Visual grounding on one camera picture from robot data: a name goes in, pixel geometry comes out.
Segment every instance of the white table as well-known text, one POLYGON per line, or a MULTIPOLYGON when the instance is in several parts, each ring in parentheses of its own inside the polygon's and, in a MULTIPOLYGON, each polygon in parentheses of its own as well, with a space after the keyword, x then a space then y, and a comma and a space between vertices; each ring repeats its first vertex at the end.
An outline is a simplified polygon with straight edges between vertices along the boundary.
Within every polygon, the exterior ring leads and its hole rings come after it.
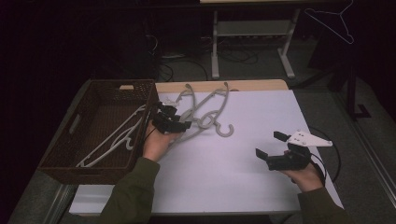
MULTIPOLYGON (((252 3, 252 2, 286 2, 287 0, 201 0, 201 4, 213 3, 252 3)), ((255 35, 284 35, 286 37, 282 48, 277 50, 288 78, 295 78, 288 59, 288 49, 294 29, 300 14, 296 8, 289 20, 276 21, 219 21, 218 12, 214 12, 213 19, 213 48, 212 48, 212 78, 219 78, 218 36, 255 36, 255 35)))
MULTIPOLYGON (((214 82, 221 87, 222 82, 214 82)), ((202 99, 207 92, 197 92, 202 99)), ((160 93, 161 100, 175 100, 178 93, 160 93)), ((219 108, 222 96, 213 97, 202 110, 219 108)), ((177 113, 191 106, 191 98, 181 101, 177 113)), ((228 138, 215 128, 171 147, 160 160, 155 182, 154 215, 274 214, 300 210, 297 186, 255 155, 255 148, 270 156, 281 155, 286 143, 276 140, 273 131, 293 134, 308 132, 303 114, 292 91, 233 91, 218 121, 228 138)), ((311 152, 318 155, 315 147, 311 152)), ((79 215, 101 213, 113 186, 79 186, 69 212, 79 215)), ((326 188, 342 206, 328 177, 326 188)))

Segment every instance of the white tabletop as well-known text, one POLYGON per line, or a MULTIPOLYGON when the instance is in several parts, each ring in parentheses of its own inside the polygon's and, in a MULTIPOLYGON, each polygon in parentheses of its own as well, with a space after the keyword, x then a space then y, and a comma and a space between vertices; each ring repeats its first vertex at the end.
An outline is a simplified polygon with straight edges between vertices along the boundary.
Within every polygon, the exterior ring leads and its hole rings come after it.
MULTIPOLYGON (((208 92, 196 93, 198 102, 208 92)), ((162 101, 176 100, 178 94, 160 93, 162 101)), ((218 109, 224 97, 213 97, 197 117, 218 109)), ((186 96, 178 114, 191 107, 186 96)), ((309 133, 304 116, 292 91, 233 91, 218 119, 230 137, 216 134, 215 127, 186 142, 173 145, 160 160, 155 182, 153 214, 272 214, 300 210, 297 186, 278 171, 269 171, 265 161, 256 157, 255 148, 270 156, 287 149, 273 137, 274 131, 309 133)), ((196 129, 192 127, 189 134, 196 129)), ((318 155, 315 147, 311 152, 318 155)), ((80 215, 101 213, 113 186, 79 186, 69 212, 80 215)), ((341 205, 330 178, 326 188, 341 205)))

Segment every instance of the green sleeve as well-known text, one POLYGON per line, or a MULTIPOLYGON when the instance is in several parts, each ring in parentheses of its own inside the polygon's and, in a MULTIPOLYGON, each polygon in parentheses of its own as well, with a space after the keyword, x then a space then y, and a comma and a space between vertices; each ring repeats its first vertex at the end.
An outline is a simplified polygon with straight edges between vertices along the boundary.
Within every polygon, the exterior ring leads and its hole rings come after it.
POLYGON ((114 187, 99 223, 147 223, 159 170, 158 163, 139 158, 132 172, 114 187))
POLYGON ((337 206, 325 189, 314 189, 298 195, 304 224, 354 223, 347 212, 337 206))

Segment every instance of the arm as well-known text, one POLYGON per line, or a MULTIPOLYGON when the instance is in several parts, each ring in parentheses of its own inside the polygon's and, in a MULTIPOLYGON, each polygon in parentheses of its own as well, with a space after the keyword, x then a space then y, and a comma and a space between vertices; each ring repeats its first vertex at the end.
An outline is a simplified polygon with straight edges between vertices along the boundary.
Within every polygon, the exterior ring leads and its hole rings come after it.
POLYGON ((131 173, 114 187, 99 223, 146 223, 151 216, 154 181, 160 170, 157 161, 166 153, 169 143, 177 134, 161 134, 150 123, 143 157, 139 158, 131 173))
POLYGON ((282 171, 289 176, 302 193, 298 195, 302 209, 303 223, 344 224, 354 223, 347 212, 337 206, 329 192, 323 187, 312 164, 299 171, 282 171))

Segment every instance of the white hanger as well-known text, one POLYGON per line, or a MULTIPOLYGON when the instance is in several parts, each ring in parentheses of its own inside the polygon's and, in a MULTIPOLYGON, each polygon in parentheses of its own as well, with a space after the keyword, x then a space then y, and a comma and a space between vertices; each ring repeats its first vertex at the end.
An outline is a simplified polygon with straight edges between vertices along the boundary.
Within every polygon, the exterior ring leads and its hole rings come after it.
POLYGON ((128 150, 132 150, 133 147, 131 147, 131 145, 130 145, 132 139, 130 138, 130 135, 133 131, 135 131, 137 129, 137 127, 139 127, 139 124, 142 121, 141 118, 133 127, 129 128, 129 129, 125 130, 123 133, 121 133, 114 140, 114 142, 111 144, 111 147, 104 154, 102 154, 96 160, 90 162, 89 164, 85 164, 85 161, 88 160, 91 157, 91 155, 94 154, 102 145, 104 145, 114 134, 116 134, 131 118, 133 118, 137 114, 137 112, 144 111, 144 110, 145 110, 145 105, 141 105, 139 108, 137 108, 136 111, 127 120, 125 120, 119 128, 116 129, 116 131, 114 131, 111 135, 109 135, 108 138, 105 139, 105 141, 103 141, 101 144, 99 144, 99 146, 97 146, 90 154, 88 154, 88 156, 86 156, 81 162, 79 162, 76 167, 92 167, 92 166, 94 166, 97 162, 101 161, 110 152, 114 151, 114 149, 116 149, 123 142, 125 142, 126 148, 128 150))
POLYGON ((327 12, 327 11, 316 11, 312 8, 306 8, 305 9, 305 14, 310 16, 312 19, 314 19, 315 21, 318 21, 319 23, 321 23, 322 25, 324 25, 325 27, 327 27, 328 29, 330 29, 333 33, 335 33, 336 35, 338 35, 340 38, 342 38, 344 41, 346 41, 348 44, 353 44, 353 42, 355 41, 353 36, 349 34, 349 30, 347 29, 347 25, 344 22, 343 19, 343 13, 349 8, 351 7, 353 4, 353 0, 351 1, 351 3, 346 6, 346 8, 344 8, 341 12, 327 12), (340 17, 341 22, 344 24, 344 27, 346 28, 346 35, 350 38, 349 40, 345 39, 343 36, 341 36, 340 34, 338 34, 336 31, 334 31, 334 29, 332 29, 329 25, 325 24, 323 21, 320 21, 319 19, 315 18, 314 15, 311 15, 309 13, 323 13, 323 14, 330 14, 330 15, 336 15, 340 17))

